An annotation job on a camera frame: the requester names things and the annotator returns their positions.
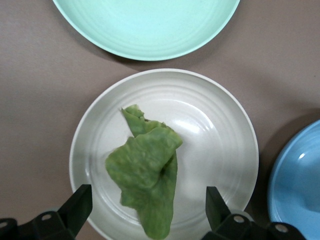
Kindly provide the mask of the mint green round plate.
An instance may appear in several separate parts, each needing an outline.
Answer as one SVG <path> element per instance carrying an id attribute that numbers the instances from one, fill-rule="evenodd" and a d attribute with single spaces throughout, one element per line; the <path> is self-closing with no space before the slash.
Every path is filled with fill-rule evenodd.
<path id="1" fill-rule="evenodd" d="M 196 51 L 228 24 L 241 0 L 53 0 L 68 23 L 114 55 L 164 61 Z"/>

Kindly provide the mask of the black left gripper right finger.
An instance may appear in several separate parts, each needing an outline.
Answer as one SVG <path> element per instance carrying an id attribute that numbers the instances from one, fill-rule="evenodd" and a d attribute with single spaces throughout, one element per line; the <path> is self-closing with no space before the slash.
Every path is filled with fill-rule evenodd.
<path id="1" fill-rule="evenodd" d="M 215 186 L 206 188 L 205 213 L 211 231 L 202 240 L 307 240 L 290 224 L 270 222 L 263 228 L 243 213 L 231 213 Z"/>

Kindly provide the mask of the brown table cover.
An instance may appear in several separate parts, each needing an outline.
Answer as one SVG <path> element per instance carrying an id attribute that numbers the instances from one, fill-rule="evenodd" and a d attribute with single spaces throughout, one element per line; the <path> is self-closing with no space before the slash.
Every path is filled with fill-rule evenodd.
<path id="1" fill-rule="evenodd" d="M 211 41 L 160 61 L 98 47 L 53 0 L 0 0 L 0 219 L 21 225 L 58 209 L 72 194 L 70 147 L 87 108 L 125 77 L 159 68 L 207 76 L 244 107 L 259 147 L 246 210 L 265 226 L 277 155 L 320 119 L 320 0 L 240 0 Z"/>

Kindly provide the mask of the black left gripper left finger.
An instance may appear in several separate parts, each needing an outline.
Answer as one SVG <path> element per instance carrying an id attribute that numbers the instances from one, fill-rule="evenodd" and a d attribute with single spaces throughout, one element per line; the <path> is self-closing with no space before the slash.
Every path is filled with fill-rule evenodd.
<path id="1" fill-rule="evenodd" d="M 76 240 L 92 209 L 92 186 L 83 184 L 57 211 L 21 225 L 14 218 L 0 218 L 0 240 Z"/>

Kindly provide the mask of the blue round plate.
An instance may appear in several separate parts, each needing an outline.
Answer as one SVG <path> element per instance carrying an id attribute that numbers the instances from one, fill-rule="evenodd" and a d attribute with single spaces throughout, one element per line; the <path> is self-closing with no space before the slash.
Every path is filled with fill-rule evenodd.
<path id="1" fill-rule="evenodd" d="M 320 119 L 293 136 L 276 158 L 267 205 L 272 222 L 294 226 L 306 240 L 320 240 Z"/>

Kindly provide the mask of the beige round plate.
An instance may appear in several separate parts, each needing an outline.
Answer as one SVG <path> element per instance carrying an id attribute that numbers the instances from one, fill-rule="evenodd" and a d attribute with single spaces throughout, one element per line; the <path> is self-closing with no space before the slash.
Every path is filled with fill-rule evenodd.
<path id="1" fill-rule="evenodd" d="M 150 240 L 134 209 L 105 168 L 107 156 L 131 131 L 121 110 L 138 105 L 148 120 L 163 122 L 182 138 L 173 220 L 165 240 L 200 240 L 210 231 L 206 189 L 218 189 L 234 213 L 253 194 L 259 150 L 243 107 L 215 81 L 187 70 L 154 69 L 131 75 L 104 91 L 82 117 L 69 157 L 71 187 L 92 187 L 91 226 L 107 240 Z"/>

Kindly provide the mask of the green lettuce leaf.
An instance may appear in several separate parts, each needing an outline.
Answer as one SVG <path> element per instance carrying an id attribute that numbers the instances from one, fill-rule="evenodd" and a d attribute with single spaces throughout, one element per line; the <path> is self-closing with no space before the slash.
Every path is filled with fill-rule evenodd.
<path id="1" fill-rule="evenodd" d="M 157 120 L 145 119 L 136 104 L 121 109 L 132 135 L 105 161 L 121 190 L 121 205 L 136 211 L 145 234 L 163 240 L 170 232 L 181 137 Z"/>

